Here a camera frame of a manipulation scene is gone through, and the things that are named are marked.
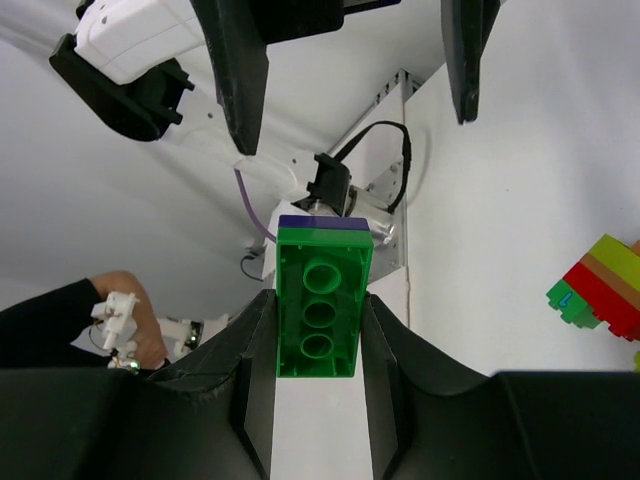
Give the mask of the operator hand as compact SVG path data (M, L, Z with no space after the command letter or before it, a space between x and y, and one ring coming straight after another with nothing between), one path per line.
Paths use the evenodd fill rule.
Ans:
M137 346L134 358L142 369L160 368L168 357L168 351L152 303L141 282L125 270L98 274L91 277L90 281L102 300L112 292L133 294L137 298L133 309L136 330L131 337Z

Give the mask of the multicolour stacked lego block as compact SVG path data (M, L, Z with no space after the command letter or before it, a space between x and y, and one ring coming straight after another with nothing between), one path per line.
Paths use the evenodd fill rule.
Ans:
M563 276L616 336L639 340L639 242L603 235Z

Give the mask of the small green lego brick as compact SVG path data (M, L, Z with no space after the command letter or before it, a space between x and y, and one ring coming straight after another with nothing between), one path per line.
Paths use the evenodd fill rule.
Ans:
M556 282L546 296L549 306L559 312L565 323L590 330L600 324L592 306L564 279Z

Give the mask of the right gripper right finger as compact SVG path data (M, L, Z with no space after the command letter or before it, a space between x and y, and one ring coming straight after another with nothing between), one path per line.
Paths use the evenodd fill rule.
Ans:
M639 377L482 375L366 298L362 360L377 479L635 479Z

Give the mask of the purple lego brick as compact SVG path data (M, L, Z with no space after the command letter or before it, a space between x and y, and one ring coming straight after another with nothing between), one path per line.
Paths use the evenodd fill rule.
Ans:
M358 230L369 231L365 218L313 216L313 215L281 215L278 228L305 228L324 230Z

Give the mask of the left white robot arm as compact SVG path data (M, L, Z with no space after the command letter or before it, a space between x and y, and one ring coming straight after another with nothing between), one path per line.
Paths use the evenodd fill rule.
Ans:
M270 45L339 30L373 1L82 1L49 62L116 133L210 154L279 199L349 215L346 158L260 138Z

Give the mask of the white front board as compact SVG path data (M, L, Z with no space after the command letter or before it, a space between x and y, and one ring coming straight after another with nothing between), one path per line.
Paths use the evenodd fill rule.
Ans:
M601 236L639 236L638 117L619 102L569 105L561 92L557 78L523 102L491 88L489 111L460 126L439 70L407 108L410 326L484 374L629 371L639 349L548 304Z

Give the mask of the black sleeved forearm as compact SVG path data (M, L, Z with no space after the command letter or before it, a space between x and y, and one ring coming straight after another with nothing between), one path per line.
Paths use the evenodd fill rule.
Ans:
M92 325L101 296L88 279L27 299L1 312L1 367L105 367L110 358L73 345Z

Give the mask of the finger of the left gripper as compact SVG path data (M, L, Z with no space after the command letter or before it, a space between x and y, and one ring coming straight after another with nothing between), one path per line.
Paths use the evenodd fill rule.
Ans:
M481 58L501 6L500 0L441 1L445 63L459 125L477 119Z

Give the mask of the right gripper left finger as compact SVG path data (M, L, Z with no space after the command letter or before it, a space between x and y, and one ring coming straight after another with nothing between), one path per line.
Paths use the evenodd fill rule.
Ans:
M193 353L149 376L5 370L5 479L266 479L277 298L264 290Z

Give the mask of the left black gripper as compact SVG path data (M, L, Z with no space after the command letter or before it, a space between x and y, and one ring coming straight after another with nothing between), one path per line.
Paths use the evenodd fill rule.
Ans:
M193 1L191 6L214 73L217 100L238 151L254 155L258 150L269 69L266 43L334 32L342 28L347 15L399 3L400 0Z

